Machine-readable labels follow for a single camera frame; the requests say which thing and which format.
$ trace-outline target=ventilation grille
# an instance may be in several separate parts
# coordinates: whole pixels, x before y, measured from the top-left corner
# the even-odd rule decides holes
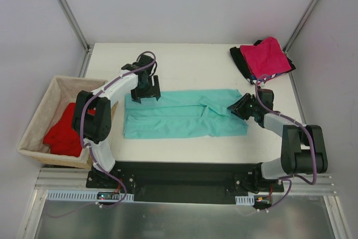
[[[116,201],[124,196],[123,193],[112,196],[111,200],[98,200],[98,191],[75,191],[75,190],[49,190],[47,200],[50,201]],[[123,201],[134,201],[133,194],[127,194]]]
[[[235,196],[236,205],[254,205],[255,198],[253,195],[249,196]]]

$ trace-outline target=pink cloth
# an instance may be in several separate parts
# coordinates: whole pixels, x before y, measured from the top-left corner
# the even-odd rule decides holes
[[[275,38],[269,37],[257,46],[241,45],[240,51],[256,78],[263,74],[270,76],[291,70],[289,61]]]

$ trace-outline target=stacked folded cloth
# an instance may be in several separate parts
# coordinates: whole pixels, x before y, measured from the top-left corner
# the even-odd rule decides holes
[[[292,61],[282,52],[277,39],[269,37],[258,40],[253,45],[233,47],[230,54],[242,75],[251,84],[266,74],[273,79],[296,69]]]

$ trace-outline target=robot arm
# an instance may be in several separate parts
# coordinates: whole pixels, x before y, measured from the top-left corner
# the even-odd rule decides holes
[[[141,54],[137,62],[123,66],[112,81],[92,92],[81,91],[77,95],[72,128],[80,135],[83,108],[91,97],[101,92],[89,104],[83,123],[84,143],[91,145],[93,157],[97,161],[93,164],[96,169],[100,170],[97,165],[99,164],[105,171],[110,172],[115,164],[107,138],[111,130],[111,108],[129,91],[132,100],[138,103],[141,103],[141,98],[155,97],[157,100],[160,98],[158,76],[153,76],[156,66],[152,65],[140,70],[141,67],[152,62],[155,62],[153,58]],[[95,113],[91,114],[89,110],[94,110]]]
[[[274,106],[274,93],[267,89],[258,89],[263,104],[270,110]],[[254,117],[262,128],[268,129],[282,138],[281,157],[270,162],[259,163],[256,167],[258,180],[277,180],[294,174],[312,174],[312,158],[308,138],[292,121],[264,109],[254,95],[245,94],[228,109],[243,120]],[[322,129],[318,125],[305,126],[312,137],[315,151],[317,173],[327,171],[327,155]]]

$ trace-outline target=reflective surface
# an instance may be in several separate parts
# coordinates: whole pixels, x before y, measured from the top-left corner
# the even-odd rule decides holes
[[[81,206],[47,201],[52,215]],[[288,197],[269,213],[251,207],[123,203],[88,205],[63,218],[41,216],[36,238],[334,238],[323,197]]]

